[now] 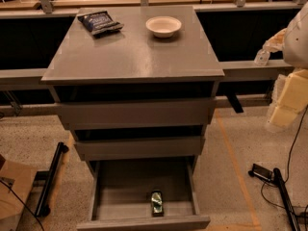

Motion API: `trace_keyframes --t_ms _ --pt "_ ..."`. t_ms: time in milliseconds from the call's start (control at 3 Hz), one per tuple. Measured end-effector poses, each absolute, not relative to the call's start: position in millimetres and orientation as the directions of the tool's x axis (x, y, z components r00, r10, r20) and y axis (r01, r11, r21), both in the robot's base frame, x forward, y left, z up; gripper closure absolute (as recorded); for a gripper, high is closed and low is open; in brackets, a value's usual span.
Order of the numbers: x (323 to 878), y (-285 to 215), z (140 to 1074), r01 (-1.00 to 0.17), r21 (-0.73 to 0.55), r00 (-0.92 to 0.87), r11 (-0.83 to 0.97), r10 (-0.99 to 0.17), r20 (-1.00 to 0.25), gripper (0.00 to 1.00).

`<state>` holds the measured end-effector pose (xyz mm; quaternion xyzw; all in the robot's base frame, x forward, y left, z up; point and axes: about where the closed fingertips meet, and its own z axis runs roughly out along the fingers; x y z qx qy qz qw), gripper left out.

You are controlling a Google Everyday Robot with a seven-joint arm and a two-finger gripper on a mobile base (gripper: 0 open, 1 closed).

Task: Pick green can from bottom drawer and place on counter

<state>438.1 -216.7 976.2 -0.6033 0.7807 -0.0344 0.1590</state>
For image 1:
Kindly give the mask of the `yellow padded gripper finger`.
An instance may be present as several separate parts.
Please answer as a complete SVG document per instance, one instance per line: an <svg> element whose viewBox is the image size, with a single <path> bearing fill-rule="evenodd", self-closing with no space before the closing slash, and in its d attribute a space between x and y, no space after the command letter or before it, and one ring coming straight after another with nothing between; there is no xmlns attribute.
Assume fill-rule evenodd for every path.
<svg viewBox="0 0 308 231"><path fill-rule="evenodd" d="M266 128L287 129L308 106L308 70L279 74L274 83Z"/></svg>
<svg viewBox="0 0 308 231"><path fill-rule="evenodd" d="M286 28L277 32L263 44L263 49L270 53L281 51L283 48L285 33Z"/></svg>

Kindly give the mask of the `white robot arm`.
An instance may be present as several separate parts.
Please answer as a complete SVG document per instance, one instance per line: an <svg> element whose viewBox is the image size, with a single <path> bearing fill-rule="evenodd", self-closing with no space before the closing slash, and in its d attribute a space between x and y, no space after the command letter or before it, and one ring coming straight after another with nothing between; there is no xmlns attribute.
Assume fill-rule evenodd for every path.
<svg viewBox="0 0 308 231"><path fill-rule="evenodd" d="M308 105L308 2L263 50L281 51L283 60L295 68L283 86L278 83L280 94L269 109L267 129L277 132L288 128Z"/></svg>

